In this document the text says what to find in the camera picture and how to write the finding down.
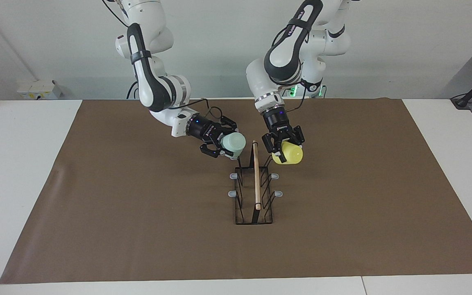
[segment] wooden stick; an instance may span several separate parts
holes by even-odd
[[[260,193],[260,164],[258,163],[258,142],[253,141],[252,147],[254,150],[254,193],[256,196],[256,210],[262,209],[262,200]]]

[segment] white table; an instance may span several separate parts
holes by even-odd
[[[405,100],[472,219],[472,114]],[[0,101],[0,276],[81,101]],[[1,285],[0,294],[472,294],[472,275]]]

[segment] yellow cup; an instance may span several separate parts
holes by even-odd
[[[279,165],[298,164],[303,159],[302,148],[288,141],[284,141],[281,143],[281,151],[283,151],[283,155],[285,155],[285,158],[287,159],[287,162],[285,163],[282,163],[278,156],[272,154],[272,159],[275,163]]]

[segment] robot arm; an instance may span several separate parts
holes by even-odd
[[[167,75],[163,62],[152,54],[172,47],[174,38],[166,27],[159,0],[120,1],[129,23],[127,36],[116,39],[116,49],[130,58],[139,87],[139,99],[160,122],[172,127],[172,136],[193,136],[204,144],[200,150],[211,156],[240,155],[245,138],[234,121],[221,116],[213,122],[189,108],[191,84],[182,75]]]
[[[269,131],[262,140],[277,163],[297,164],[305,142],[301,127],[291,127],[287,116],[291,110],[285,110],[280,92],[301,84],[304,95],[318,93],[325,70],[321,56],[344,54],[349,48],[344,23],[349,2],[305,0],[265,58],[247,67],[247,82],[256,97],[254,105]]]

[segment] brown mat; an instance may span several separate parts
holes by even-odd
[[[248,142],[266,131],[252,101],[213,104]],[[139,101],[84,101],[0,283],[472,273],[472,221],[403,102],[309,100],[290,119],[305,158],[270,166],[274,224],[236,226],[234,161]]]

